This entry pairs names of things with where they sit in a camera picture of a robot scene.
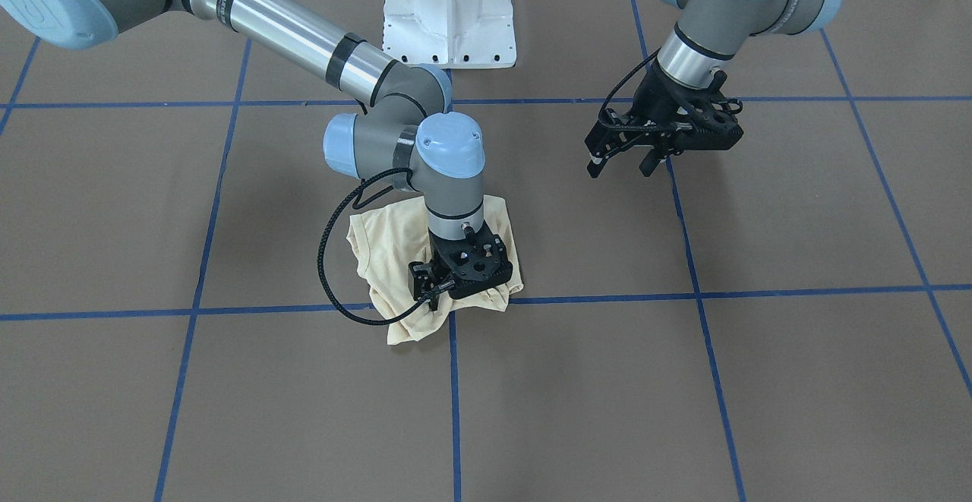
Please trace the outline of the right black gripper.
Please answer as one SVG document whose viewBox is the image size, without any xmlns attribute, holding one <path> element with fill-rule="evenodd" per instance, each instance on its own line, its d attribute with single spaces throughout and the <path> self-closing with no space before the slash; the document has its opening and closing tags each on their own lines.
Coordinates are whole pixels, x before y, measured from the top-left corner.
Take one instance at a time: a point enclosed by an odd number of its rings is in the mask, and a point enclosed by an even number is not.
<svg viewBox="0 0 972 502">
<path fill-rule="evenodd" d="M 475 246 L 466 238 L 450 240 L 428 232 L 433 259 L 426 263 L 410 262 L 412 297 L 417 302 L 427 302 L 430 311 L 440 308 L 440 295 L 454 286 L 468 286 L 475 281 L 469 274 Z"/>
</svg>

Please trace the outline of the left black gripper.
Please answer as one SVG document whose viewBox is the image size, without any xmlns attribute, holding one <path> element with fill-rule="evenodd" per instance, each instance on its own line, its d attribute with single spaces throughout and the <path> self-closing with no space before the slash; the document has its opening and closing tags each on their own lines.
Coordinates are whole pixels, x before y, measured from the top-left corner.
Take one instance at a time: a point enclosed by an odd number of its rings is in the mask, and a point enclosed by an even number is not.
<svg viewBox="0 0 972 502">
<path fill-rule="evenodd" d="M 642 176 L 652 176 L 660 163 L 677 151 L 671 145 L 671 138 L 677 131 L 676 114 L 678 97 L 692 90 L 721 91 L 727 76 L 718 69 L 711 75 L 711 83 L 702 89 L 685 87 L 671 79 L 661 68 L 661 63 L 652 60 L 646 70 L 642 83 L 634 95 L 634 103 L 628 115 L 618 115 L 614 110 L 601 110 L 585 139 L 590 156 L 587 173 L 597 178 L 605 168 L 605 163 L 618 153 L 629 151 L 636 145 L 649 146 L 639 170 Z"/>
</svg>

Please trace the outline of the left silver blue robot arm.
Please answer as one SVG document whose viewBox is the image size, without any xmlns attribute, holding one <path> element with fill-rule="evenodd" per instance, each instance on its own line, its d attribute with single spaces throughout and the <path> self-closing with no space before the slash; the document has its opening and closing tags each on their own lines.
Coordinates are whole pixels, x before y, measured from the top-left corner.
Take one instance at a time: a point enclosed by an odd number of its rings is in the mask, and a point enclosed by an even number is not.
<svg viewBox="0 0 972 502">
<path fill-rule="evenodd" d="M 611 157 L 635 146 L 647 148 L 639 166 L 644 176 L 670 156 L 733 148 L 743 137 L 742 102 L 721 89 L 743 43 L 822 29 L 843 0 L 662 1 L 679 8 L 680 17 L 664 44 L 636 66 L 643 77 L 632 106 L 618 113 L 601 104 L 585 139 L 593 178 Z"/>
</svg>

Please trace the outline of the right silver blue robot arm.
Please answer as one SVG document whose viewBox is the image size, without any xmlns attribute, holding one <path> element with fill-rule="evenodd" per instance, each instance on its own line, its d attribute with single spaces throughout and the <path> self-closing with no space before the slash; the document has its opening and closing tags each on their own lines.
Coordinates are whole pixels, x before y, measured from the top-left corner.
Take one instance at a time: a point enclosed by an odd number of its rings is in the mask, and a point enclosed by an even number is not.
<svg viewBox="0 0 972 502">
<path fill-rule="evenodd" d="M 83 51 L 2 15 L 2 319 L 326 302 L 314 255 L 353 186 L 354 111 L 216 21 L 157 14 Z"/>
</svg>

